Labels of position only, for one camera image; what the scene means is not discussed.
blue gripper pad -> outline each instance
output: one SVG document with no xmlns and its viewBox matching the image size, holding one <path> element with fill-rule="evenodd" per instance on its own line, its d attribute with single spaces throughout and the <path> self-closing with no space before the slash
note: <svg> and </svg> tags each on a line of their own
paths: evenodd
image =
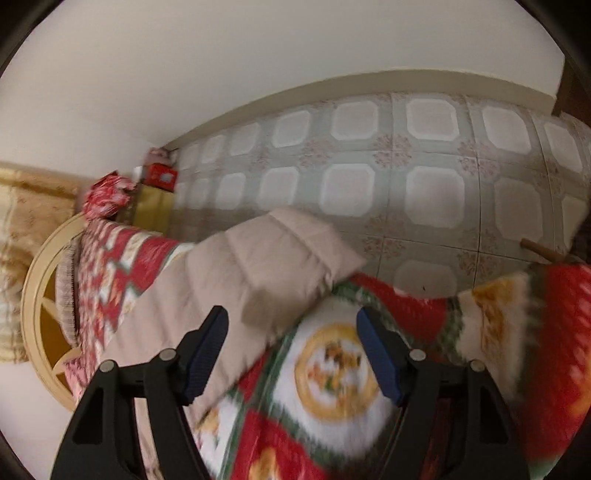
<svg viewBox="0 0 591 480">
<path fill-rule="evenodd" d="M 383 395 L 401 406 L 405 394 L 401 387 L 400 369 L 407 363 L 408 348 L 397 333 L 386 330 L 379 315 L 371 307 L 361 308 L 357 313 L 357 335 Z M 392 341 L 394 339 L 390 336 L 398 337 L 400 342 Z M 389 351 L 389 347 L 401 351 Z"/>
<path fill-rule="evenodd" d="M 186 384 L 182 393 L 185 401 L 192 403 L 203 394 L 207 381 L 217 361 L 222 345 L 228 334 L 228 311 L 215 306 L 199 330 L 195 330 L 196 338 L 192 352 L 184 359 Z"/>
</svg>

gold patterned curtain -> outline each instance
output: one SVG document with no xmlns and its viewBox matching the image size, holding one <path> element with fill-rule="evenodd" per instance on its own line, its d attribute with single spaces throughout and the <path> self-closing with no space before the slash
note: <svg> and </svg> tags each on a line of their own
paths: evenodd
<svg viewBox="0 0 591 480">
<path fill-rule="evenodd" d="M 0 168 L 0 362 L 27 359 L 22 286 L 43 242 L 74 214 L 76 193 L 69 179 Z"/>
</svg>

yellow box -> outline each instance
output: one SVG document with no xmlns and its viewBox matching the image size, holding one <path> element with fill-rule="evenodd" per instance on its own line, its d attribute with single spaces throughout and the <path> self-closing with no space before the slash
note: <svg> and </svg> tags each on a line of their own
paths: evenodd
<svg viewBox="0 0 591 480">
<path fill-rule="evenodd" d="M 144 230 L 166 233 L 173 211 L 174 193 L 141 185 L 133 225 Z"/>
</svg>

wooden stick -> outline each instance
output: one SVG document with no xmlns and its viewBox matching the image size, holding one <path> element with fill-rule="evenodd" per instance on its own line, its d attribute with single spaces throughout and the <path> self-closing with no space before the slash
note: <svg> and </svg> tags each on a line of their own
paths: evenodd
<svg viewBox="0 0 591 480">
<path fill-rule="evenodd" d="M 559 254 L 558 252 L 544 247 L 543 245 L 537 244 L 532 240 L 528 240 L 527 238 L 522 238 L 521 242 L 519 242 L 521 248 L 525 248 L 526 250 L 530 250 L 535 254 L 538 254 L 542 258 L 552 262 L 552 263 L 561 263 L 564 260 L 564 255 Z"/>
</svg>

metal screw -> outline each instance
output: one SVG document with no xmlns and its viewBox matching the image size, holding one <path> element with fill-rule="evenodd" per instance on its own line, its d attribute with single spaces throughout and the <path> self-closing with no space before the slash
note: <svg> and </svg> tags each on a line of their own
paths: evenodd
<svg viewBox="0 0 591 480">
<path fill-rule="evenodd" d="M 177 356 L 177 351 L 174 348 L 165 348 L 158 356 L 163 362 L 168 362 Z"/>
<path fill-rule="evenodd" d="M 115 362 L 113 360 L 105 360 L 99 366 L 99 370 L 101 372 L 103 372 L 104 374 L 107 373 L 107 372 L 110 372 L 114 368 L 115 368 Z"/>
<path fill-rule="evenodd" d="M 410 350 L 409 356 L 416 362 L 422 362 L 427 358 L 427 354 L 423 352 L 420 348 Z"/>
<path fill-rule="evenodd" d="M 475 372 L 481 373 L 486 370 L 486 365 L 476 358 L 470 362 L 470 368 Z"/>
</svg>

